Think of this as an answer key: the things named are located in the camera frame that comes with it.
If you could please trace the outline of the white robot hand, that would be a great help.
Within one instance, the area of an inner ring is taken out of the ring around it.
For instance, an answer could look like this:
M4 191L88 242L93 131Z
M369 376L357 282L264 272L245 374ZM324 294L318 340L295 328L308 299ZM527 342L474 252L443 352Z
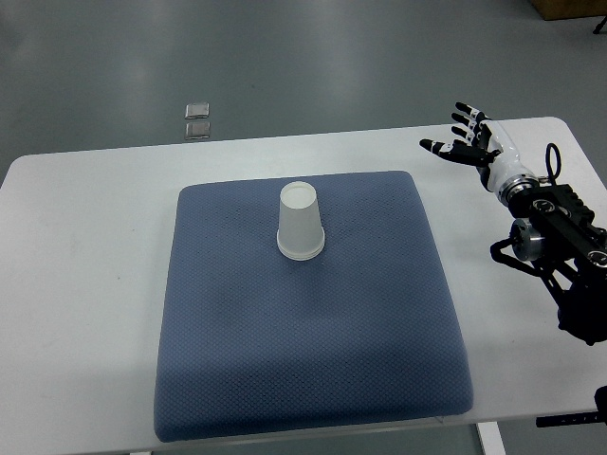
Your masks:
M499 121L490 120L483 111L464 102L456 102L455 109L451 118L457 125L451 131L464 142L476 142L477 147L423 138L419 141L423 149L449 162L487 167L480 175L489 192L505 192L529 180L529 169L522 164L518 149Z

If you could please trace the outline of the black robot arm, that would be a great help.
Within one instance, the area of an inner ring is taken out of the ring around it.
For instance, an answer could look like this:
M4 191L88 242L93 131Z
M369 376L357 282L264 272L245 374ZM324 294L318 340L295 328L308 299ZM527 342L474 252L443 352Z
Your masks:
M558 307L558 326L593 346L606 339L606 231L568 184L561 184L561 151L545 146L546 174L521 161L503 126L463 102L451 115L452 142L423 138L420 146L446 161L471 166L482 186L514 221L490 248L498 264L539 278Z

